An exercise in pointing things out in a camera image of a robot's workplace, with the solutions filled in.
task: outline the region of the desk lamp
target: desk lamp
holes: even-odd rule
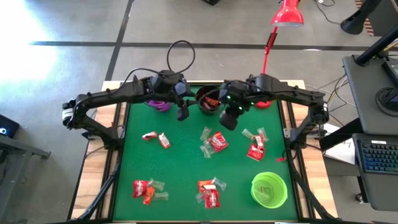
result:
[[[274,45],[278,27],[300,27],[304,25],[303,15],[297,8],[299,0],[283,0],[279,11],[276,12],[271,20],[271,25],[274,26],[272,33],[268,37],[266,49],[264,52],[264,64],[262,66],[262,74],[266,74],[267,60],[269,51]],[[265,109],[272,105],[272,102],[258,102],[255,104],[256,108]]]

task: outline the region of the lime green bowl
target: lime green bowl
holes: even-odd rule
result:
[[[262,172],[251,182],[251,196],[266,208],[279,208],[287,199],[287,187],[277,174]]]

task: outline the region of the white paper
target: white paper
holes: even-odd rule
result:
[[[339,127],[332,124],[324,124],[323,129],[328,133],[333,133],[338,130]],[[325,156],[355,165],[355,145],[353,139],[344,141],[333,148],[326,150]]]

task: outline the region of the keyboard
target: keyboard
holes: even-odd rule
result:
[[[364,172],[398,175],[398,138],[373,136],[355,140]]]

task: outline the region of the green table surface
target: green table surface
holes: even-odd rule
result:
[[[286,162],[277,162],[284,150],[282,125],[277,103],[267,110],[252,108],[240,116],[238,126],[229,131],[219,123],[218,115],[206,116],[197,106],[191,106],[190,116],[177,121],[177,107],[160,113],[144,105],[131,105],[121,173],[114,207],[114,220],[130,221],[242,221],[242,220],[297,220],[289,168]],[[220,130],[229,146],[205,159],[199,140],[203,128]],[[256,133],[264,127],[269,141],[266,156],[261,162],[250,159],[246,153],[250,139],[241,134],[244,128]],[[171,146],[164,149],[159,140],[144,141],[141,136],[156,131],[165,133]],[[274,172],[286,183],[288,199],[279,208],[260,206],[250,194],[251,181],[260,172]],[[217,177],[228,185],[220,190],[219,208],[205,209],[198,203],[197,182]],[[169,201],[142,203],[143,197],[132,198],[133,180],[154,178],[165,182],[164,192]]]

